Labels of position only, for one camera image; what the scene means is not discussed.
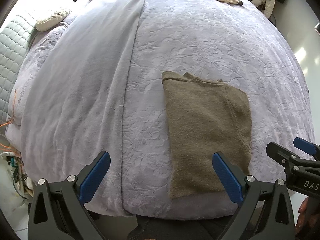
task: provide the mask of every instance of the quilted pad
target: quilted pad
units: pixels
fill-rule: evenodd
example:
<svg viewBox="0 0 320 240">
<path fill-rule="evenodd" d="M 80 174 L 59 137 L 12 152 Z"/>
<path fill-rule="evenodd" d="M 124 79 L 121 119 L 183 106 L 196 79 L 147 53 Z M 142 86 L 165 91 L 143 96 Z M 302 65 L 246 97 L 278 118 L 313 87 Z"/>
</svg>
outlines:
<svg viewBox="0 0 320 240">
<path fill-rule="evenodd" d="M 36 20 L 27 12 L 17 15 L 0 33 L 0 119 L 6 122 L 11 90 L 23 59 L 36 36 Z"/>
</svg>

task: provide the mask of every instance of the cream pillow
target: cream pillow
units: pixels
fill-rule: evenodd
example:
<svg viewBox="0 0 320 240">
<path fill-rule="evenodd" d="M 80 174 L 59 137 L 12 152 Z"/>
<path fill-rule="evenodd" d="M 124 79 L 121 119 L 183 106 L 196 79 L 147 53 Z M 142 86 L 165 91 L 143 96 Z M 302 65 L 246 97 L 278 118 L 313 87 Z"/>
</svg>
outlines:
<svg viewBox="0 0 320 240">
<path fill-rule="evenodd" d="M 37 17 L 36 29 L 40 32 L 49 30 L 66 18 L 72 10 L 72 0 L 53 0 Z"/>
</svg>

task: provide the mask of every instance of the bedspread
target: bedspread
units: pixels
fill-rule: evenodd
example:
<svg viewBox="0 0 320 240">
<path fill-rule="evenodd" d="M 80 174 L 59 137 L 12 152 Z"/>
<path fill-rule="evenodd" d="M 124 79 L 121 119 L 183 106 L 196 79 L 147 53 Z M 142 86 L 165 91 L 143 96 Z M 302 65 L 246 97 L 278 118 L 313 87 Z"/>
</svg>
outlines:
<svg viewBox="0 0 320 240">
<path fill-rule="evenodd" d="M 308 158 L 293 147 L 296 136 L 314 141 L 308 88 L 288 43 L 254 5 L 242 1 L 243 6 L 144 0 L 139 23 L 131 25 L 134 43 L 120 36 L 123 48 L 131 44 L 132 49 L 123 83 L 114 79 L 119 73 L 110 65 L 123 50 L 115 51 L 119 41 L 109 36 L 123 18 L 113 25 L 107 21 L 116 10 L 111 0 L 93 0 L 49 54 L 30 91 L 21 123 L 27 174 L 63 180 L 104 149 L 111 167 L 86 205 L 89 210 L 181 220 L 232 214 L 236 205 L 225 192 L 169 198 L 172 167 L 161 73 L 174 71 L 222 79 L 244 91 L 252 112 L 250 173 L 263 181 L 284 179 L 283 168 L 265 148 L 274 141 Z M 77 41 L 73 46 L 71 37 Z M 119 91 L 115 104 L 108 101 L 111 87 Z"/>
</svg>

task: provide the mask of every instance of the finger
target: finger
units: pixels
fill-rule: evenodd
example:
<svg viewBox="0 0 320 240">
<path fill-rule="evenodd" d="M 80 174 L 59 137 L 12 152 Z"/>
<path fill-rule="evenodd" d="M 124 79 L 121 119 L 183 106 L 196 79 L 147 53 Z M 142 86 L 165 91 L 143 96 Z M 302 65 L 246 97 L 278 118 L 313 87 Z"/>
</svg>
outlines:
<svg viewBox="0 0 320 240">
<path fill-rule="evenodd" d="M 306 210 L 307 204 L 308 204 L 308 199 L 309 199 L 309 197 L 306 197 L 306 199 L 302 202 L 302 204 L 298 210 L 298 213 L 302 213 Z"/>
<path fill-rule="evenodd" d="M 300 232 L 300 230 L 301 230 L 301 228 L 302 228 L 302 226 L 304 224 L 304 218 L 305 218 L 305 214 L 304 213 L 299 215 L 298 222 L 296 224 L 296 234 Z"/>
<path fill-rule="evenodd" d="M 316 215 L 312 215 L 309 219 L 309 225 L 311 228 L 313 228 L 315 226 L 315 224 L 317 223 L 318 219 L 320 217 L 320 214 L 316 214 Z"/>
</svg>

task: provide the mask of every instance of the human hand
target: human hand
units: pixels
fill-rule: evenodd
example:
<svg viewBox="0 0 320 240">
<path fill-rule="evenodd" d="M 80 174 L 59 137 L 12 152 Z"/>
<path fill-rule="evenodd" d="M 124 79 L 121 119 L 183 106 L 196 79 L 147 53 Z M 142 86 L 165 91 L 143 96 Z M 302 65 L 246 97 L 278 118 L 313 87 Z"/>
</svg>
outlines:
<svg viewBox="0 0 320 240">
<path fill-rule="evenodd" d="M 298 213 L 300 213 L 299 217 L 298 217 L 298 222 L 296 224 L 296 234 L 300 232 L 300 230 L 302 229 L 302 227 L 305 224 L 305 214 L 306 214 L 306 209 L 307 209 L 307 204 L 308 204 L 308 199 L 309 197 L 307 197 L 301 204 Z M 309 226 L 312 228 L 315 226 L 316 222 L 318 221 L 318 218 L 320 217 L 320 214 L 314 214 L 311 215 L 310 218 L 308 219 L 308 224 Z"/>
</svg>

